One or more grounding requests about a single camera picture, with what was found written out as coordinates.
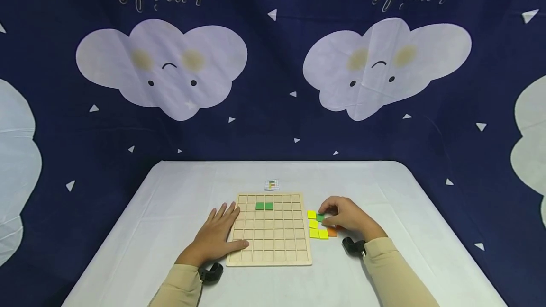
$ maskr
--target orange tile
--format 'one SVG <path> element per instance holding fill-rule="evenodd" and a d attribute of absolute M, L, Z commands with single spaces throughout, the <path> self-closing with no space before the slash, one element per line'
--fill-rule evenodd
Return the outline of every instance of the orange tile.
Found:
<path fill-rule="evenodd" d="M 337 237 L 337 231 L 334 228 L 326 228 L 330 237 Z"/>

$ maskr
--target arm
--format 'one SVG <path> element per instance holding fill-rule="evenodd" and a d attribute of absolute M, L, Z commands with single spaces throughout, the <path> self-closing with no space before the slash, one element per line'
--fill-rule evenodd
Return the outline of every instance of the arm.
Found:
<path fill-rule="evenodd" d="M 329 197 L 319 208 L 319 213 L 326 211 L 334 216 L 324 219 L 323 225 L 341 225 L 362 233 L 367 253 L 364 264 L 383 307 L 439 307 L 383 228 L 352 200 Z"/>
<path fill-rule="evenodd" d="M 226 242 L 240 211 L 235 206 L 234 202 L 231 203 L 226 211 L 224 203 L 218 213 L 216 209 L 211 211 L 193 242 L 176 259 L 148 307 L 196 307 L 201 295 L 198 268 L 208 261 L 248 247 L 245 240 Z"/>

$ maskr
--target beige sleeve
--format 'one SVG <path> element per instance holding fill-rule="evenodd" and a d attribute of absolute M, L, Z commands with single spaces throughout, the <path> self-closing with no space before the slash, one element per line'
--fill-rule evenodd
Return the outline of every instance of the beige sleeve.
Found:
<path fill-rule="evenodd" d="M 383 307 L 439 307 L 390 238 L 373 239 L 364 247 L 364 264 Z"/>
<path fill-rule="evenodd" d="M 196 307 L 200 295 L 197 267 L 175 264 L 148 307 Z"/>

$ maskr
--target left hand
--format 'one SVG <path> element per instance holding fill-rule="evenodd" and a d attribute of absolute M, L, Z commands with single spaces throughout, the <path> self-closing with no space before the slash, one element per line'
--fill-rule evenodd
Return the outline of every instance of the left hand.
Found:
<path fill-rule="evenodd" d="M 180 254 L 175 264 L 189 264 L 201 267 L 207 261 L 216 260 L 233 251 L 245 249 L 248 242 L 236 240 L 226 242 L 229 230 L 239 214 L 239 207 L 233 202 L 226 211 L 223 203 L 218 213 L 212 209 L 205 224 L 197 232 L 193 242 Z"/>

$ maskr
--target cloud illustration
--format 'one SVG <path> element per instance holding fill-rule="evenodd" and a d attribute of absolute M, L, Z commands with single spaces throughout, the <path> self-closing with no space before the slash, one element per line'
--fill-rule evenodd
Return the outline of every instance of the cloud illustration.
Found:
<path fill-rule="evenodd" d="M 337 31 L 321 38 L 309 50 L 303 73 L 320 91 L 324 108 L 347 110 L 352 120 L 362 121 L 459 69 L 471 46 L 462 27 L 432 24 L 410 31 L 402 19 L 388 18 L 363 36 Z"/>
<path fill-rule="evenodd" d="M 244 41 L 229 28 L 204 26 L 183 34 L 159 19 L 144 20 L 129 36 L 111 28 L 93 31 L 76 50 L 85 78 L 178 121 L 224 101 L 246 61 Z"/>
<path fill-rule="evenodd" d="M 521 139 L 514 145 L 510 162 L 527 186 L 546 196 L 546 76 L 534 81 L 515 102 L 514 116 Z M 540 204 L 546 227 L 546 199 Z"/>
<path fill-rule="evenodd" d="M 34 133 L 35 120 L 25 98 L 0 80 L 0 266 L 21 244 L 20 214 L 42 170 Z"/>

